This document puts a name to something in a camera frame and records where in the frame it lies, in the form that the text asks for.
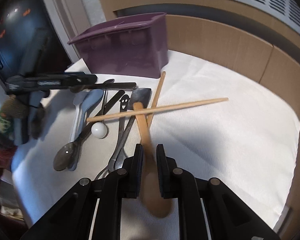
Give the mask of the gloved left hand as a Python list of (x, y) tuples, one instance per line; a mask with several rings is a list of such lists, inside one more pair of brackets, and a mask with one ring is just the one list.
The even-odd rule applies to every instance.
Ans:
[(30, 127), (27, 131), (30, 137), (38, 139), (44, 128), (46, 110), (40, 103), (30, 117), (31, 107), (21, 102), (14, 95), (9, 96), (0, 107), (0, 147), (12, 147), (15, 141), (15, 130), (18, 121), (29, 121)]

